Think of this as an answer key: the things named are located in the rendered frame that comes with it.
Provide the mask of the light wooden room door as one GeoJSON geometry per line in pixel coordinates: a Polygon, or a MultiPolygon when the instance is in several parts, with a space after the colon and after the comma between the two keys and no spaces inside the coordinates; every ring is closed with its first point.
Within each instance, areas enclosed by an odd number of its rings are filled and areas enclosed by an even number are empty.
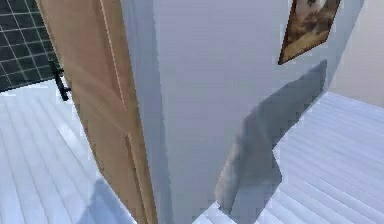
{"type": "Polygon", "coordinates": [[[138,224],[159,224],[120,0],[37,0],[97,167],[138,224]]]}

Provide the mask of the brown framed wall picture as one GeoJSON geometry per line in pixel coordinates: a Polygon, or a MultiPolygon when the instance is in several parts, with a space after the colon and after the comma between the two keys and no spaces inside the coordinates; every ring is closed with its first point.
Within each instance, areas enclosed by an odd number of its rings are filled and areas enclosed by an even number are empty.
{"type": "Polygon", "coordinates": [[[327,41],[341,0],[293,0],[278,64],[327,41]]]}

